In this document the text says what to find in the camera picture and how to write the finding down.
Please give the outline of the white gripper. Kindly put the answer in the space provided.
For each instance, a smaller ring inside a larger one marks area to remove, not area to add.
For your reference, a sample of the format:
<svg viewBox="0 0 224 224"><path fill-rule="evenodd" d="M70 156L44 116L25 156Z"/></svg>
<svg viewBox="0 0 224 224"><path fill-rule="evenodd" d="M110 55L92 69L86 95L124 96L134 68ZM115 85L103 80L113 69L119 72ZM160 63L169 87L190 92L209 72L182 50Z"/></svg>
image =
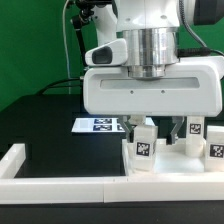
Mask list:
<svg viewBox="0 0 224 224"><path fill-rule="evenodd" d="M178 140L183 116L215 117L222 110L223 58L182 58L156 79L136 80L124 67L92 68L84 77L84 107L91 114L174 116L168 145ZM134 140L129 116L118 121L126 140Z"/></svg>

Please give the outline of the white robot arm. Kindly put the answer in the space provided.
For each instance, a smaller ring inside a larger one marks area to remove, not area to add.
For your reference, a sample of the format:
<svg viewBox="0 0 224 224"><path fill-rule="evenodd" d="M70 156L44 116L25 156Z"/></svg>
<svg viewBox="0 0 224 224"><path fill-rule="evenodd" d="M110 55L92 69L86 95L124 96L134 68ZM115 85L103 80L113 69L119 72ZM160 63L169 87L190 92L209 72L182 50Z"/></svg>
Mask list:
<svg viewBox="0 0 224 224"><path fill-rule="evenodd" d="M215 117L222 110L224 55L202 44L180 49L178 28L215 24L224 0L75 0L80 30L95 23L98 46L83 53L85 109L116 115L128 141L135 117L171 117L173 144L184 119Z"/></svg>

